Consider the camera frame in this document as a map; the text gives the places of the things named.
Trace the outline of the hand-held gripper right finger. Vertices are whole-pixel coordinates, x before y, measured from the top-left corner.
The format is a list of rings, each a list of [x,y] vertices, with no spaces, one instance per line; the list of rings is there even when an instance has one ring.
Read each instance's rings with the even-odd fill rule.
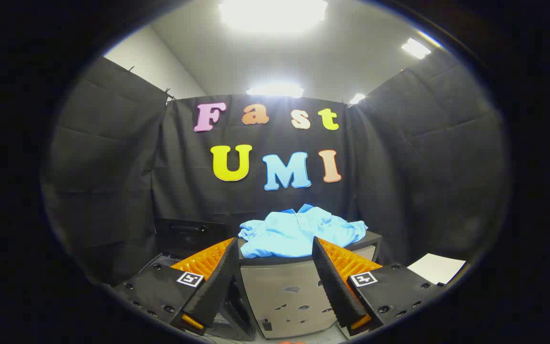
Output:
[[[402,265],[382,266],[319,237],[312,259],[338,323],[351,336],[401,322],[445,290]]]

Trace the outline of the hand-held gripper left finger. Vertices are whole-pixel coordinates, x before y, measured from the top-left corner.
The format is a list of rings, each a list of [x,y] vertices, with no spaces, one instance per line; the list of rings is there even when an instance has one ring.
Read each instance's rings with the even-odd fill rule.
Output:
[[[227,298],[238,259],[237,238],[177,262],[162,253],[116,285],[113,292],[159,322],[182,331],[205,333]]]

